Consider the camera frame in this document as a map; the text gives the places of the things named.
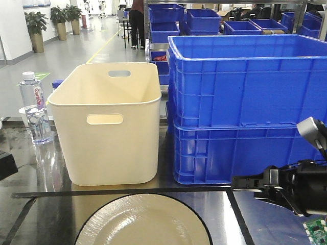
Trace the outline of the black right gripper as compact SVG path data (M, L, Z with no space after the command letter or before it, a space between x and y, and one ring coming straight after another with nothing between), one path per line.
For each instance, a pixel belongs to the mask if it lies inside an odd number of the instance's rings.
M295 187L297 168L276 166L267 167L257 175L233 176L231 189L255 192L257 200L287 208L297 216L304 216Z

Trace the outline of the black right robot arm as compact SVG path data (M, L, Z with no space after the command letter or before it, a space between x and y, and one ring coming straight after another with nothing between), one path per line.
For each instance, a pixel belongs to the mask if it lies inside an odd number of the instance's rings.
M251 191L255 199L289 209L297 216L326 215L325 160L270 165L261 174L233 176L231 188Z

